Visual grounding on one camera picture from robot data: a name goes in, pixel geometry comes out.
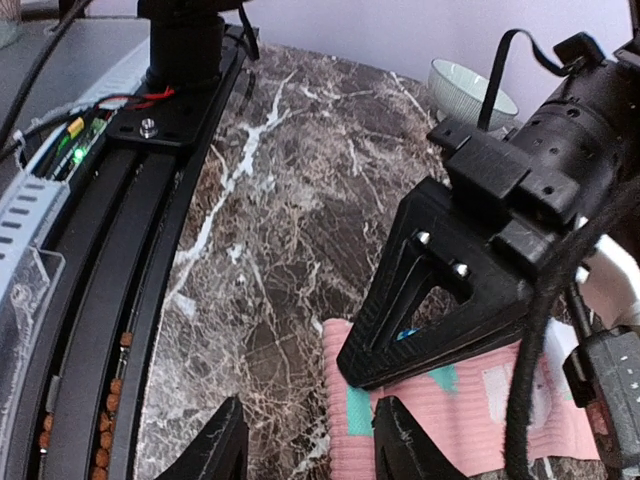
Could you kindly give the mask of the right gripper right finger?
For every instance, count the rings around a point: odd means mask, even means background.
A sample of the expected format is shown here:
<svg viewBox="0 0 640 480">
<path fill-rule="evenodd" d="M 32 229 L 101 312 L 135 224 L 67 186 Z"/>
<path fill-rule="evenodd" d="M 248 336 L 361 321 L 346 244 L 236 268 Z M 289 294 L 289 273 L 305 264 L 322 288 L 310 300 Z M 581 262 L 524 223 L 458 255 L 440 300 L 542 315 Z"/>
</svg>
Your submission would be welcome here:
<svg viewBox="0 0 640 480">
<path fill-rule="evenodd" d="M 385 480 L 467 479 L 396 396 L 380 398 L 374 420 L 375 472 Z"/>
</svg>

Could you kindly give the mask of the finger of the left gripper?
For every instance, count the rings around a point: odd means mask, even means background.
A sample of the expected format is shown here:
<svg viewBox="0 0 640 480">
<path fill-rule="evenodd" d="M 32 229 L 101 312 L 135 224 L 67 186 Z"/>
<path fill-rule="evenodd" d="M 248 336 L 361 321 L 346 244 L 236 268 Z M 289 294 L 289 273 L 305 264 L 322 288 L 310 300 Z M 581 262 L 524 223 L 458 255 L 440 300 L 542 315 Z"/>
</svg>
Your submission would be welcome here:
<svg viewBox="0 0 640 480">
<path fill-rule="evenodd" d="M 336 363 L 346 382 L 373 390 L 520 339 L 533 287 L 492 253 L 488 230 L 427 177 L 400 202 L 382 257 Z M 457 307 L 398 337 L 429 292 Z"/>
</svg>

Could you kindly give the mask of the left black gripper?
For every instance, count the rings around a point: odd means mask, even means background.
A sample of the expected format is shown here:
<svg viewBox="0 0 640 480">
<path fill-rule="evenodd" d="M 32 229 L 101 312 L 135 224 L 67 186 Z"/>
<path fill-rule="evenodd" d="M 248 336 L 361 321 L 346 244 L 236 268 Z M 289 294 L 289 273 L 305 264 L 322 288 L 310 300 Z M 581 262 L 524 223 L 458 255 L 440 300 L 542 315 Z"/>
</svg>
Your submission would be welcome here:
<svg viewBox="0 0 640 480">
<path fill-rule="evenodd" d="M 563 81 L 499 141 L 489 125 L 514 36 L 500 40 L 475 124 L 448 117 L 428 138 L 445 152 L 459 208 L 490 232 L 498 255 L 533 278 L 575 221 L 597 213 L 639 151 L 639 58 L 622 49 L 608 60 L 584 32 L 555 46 L 556 61 L 534 46 L 536 61 Z"/>
</svg>

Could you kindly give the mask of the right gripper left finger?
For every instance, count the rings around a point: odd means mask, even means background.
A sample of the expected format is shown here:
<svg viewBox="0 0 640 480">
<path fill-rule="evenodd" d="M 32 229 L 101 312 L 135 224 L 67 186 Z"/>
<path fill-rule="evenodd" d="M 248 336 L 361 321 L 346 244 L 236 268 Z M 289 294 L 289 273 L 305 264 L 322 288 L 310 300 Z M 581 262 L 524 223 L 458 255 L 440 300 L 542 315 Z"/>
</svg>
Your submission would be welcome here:
<svg viewBox="0 0 640 480">
<path fill-rule="evenodd" d="M 238 396 L 228 397 L 157 480 L 247 478 L 249 428 Z"/>
</svg>

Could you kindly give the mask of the pink patterned sock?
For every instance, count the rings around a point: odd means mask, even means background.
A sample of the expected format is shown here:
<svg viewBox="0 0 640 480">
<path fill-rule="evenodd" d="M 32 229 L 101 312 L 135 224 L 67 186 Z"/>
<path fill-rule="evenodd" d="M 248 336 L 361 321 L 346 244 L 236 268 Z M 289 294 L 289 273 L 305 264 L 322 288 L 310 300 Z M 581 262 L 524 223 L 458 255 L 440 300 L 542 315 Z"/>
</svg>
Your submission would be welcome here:
<svg viewBox="0 0 640 480">
<path fill-rule="evenodd" d="M 344 319 L 324 324 L 331 478 L 374 478 L 372 421 L 376 403 L 384 396 L 398 397 L 462 473 L 490 476 L 503 467 L 506 405 L 516 344 L 390 387 L 365 391 L 349 386 L 337 368 L 337 355 L 350 330 Z M 540 476 L 603 479 L 606 473 L 597 461 L 586 415 L 575 406 L 562 372 L 564 360 L 576 345 L 570 326 L 550 321 L 535 375 L 529 457 L 543 460 L 543 466 L 536 470 Z"/>
</svg>

